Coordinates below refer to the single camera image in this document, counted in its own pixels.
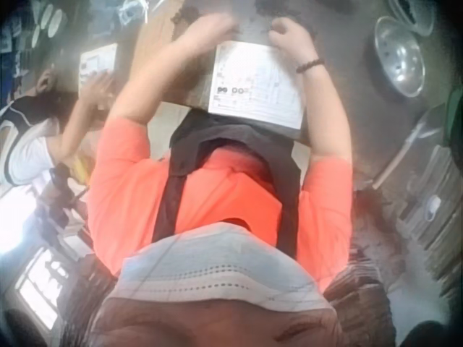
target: metal bowl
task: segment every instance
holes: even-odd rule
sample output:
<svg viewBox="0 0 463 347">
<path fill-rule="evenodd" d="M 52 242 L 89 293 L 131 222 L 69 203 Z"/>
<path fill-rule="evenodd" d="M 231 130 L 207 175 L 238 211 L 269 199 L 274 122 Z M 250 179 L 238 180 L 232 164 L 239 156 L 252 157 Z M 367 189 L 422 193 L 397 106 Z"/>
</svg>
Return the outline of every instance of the metal bowl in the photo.
<svg viewBox="0 0 463 347">
<path fill-rule="evenodd" d="M 425 62 L 413 34 L 391 17 L 375 26 L 375 49 L 392 85 L 408 98 L 420 94 L 425 84 Z"/>
</svg>

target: orange shirt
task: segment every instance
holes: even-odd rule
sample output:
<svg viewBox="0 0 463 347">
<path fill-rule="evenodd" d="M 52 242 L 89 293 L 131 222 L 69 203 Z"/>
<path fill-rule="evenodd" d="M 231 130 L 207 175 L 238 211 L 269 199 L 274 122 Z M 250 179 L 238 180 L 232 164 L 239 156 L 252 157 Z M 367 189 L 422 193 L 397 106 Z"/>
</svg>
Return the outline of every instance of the orange shirt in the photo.
<svg viewBox="0 0 463 347">
<path fill-rule="evenodd" d="M 150 159 L 146 127 L 127 119 L 108 122 L 90 181 L 88 223 L 95 253 L 113 274 L 124 258 L 151 243 L 168 172 L 168 158 Z M 252 156 L 217 149 L 187 178 L 176 234 L 237 218 L 275 246 L 281 203 L 263 176 Z M 347 264 L 351 205 L 352 165 L 338 158 L 312 164 L 300 192 L 296 260 L 321 291 Z"/>
</svg>

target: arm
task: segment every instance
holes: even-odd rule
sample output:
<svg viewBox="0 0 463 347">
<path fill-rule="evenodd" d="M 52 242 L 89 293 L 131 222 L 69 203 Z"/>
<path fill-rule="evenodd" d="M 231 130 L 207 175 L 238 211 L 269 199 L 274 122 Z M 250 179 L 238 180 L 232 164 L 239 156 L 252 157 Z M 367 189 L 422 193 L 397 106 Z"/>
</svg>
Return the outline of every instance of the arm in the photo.
<svg viewBox="0 0 463 347">
<path fill-rule="evenodd" d="M 234 27 L 234 19 L 227 14 L 201 17 L 177 41 L 158 52 L 127 83 L 113 105 L 109 120 L 126 118 L 146 125 L 161 103 L 164 91 L 185 65 L 220 42 L 230 39 Z"/>
<path fill-rule="evenodd" d="M 96 106 L 107 98 L 111 85 L 112 77 L 107 73 L 90 79 L 82 89 L 63 134 L 46 138 L 48 152 L 55 165 L 66 163 L 77 151 L 93 122 Z"/>
<path fill-rule="evenodd" d="M 310 34 L 288 18 L 278 18 L 270 31 L 272 43 L 292 57 L 297 66 L 318 59 Z M 323 65 L 302 74 L 307 122 L 313 154 L 311 161 L 338 157 L 352 162 L 349 122 L 331 78 Z"/>
</svg>

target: paper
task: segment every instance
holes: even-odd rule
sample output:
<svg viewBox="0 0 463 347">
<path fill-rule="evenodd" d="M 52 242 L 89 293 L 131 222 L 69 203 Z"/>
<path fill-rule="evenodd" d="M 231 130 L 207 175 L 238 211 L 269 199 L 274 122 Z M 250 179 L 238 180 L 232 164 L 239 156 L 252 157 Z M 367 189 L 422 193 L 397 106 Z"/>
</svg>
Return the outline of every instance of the paper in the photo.
<svg viewBox="0 0 463 347">
<path fill-rule="evenodd" d="M 275 48 L 227 41 L 217 47 L 209 112 L 300 129 L 304 108 Z"/>
<path fill-rule="evenodd" d="M 116 63 L 117 43 L 100 47 L 94 51 L 83 53 L 80 56 L 79 94 L 82 86 L 93 73 L 114 71 Z"/>
</svg>

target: black wristband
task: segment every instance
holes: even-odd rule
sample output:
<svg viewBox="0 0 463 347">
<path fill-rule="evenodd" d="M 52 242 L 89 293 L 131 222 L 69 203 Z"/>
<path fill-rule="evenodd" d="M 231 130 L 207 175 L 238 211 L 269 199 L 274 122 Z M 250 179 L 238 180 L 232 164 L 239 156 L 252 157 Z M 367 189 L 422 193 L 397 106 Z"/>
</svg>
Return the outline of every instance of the black wristband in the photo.
<svg viewBox="0 0 463 347">
<path fill-rule="evenodd" d="M 301 65 L 296 69 L 296 72 L 298 74 L 302 74 L 303 72 L 306 72 L 308 69 L 312 69 L 313 67 L 316 67 L 317 65 L 324 65 L 325 62 L 323 59 L 316 59 L 313 61 L 309 61 L 308 63 Z"/>
</svg>

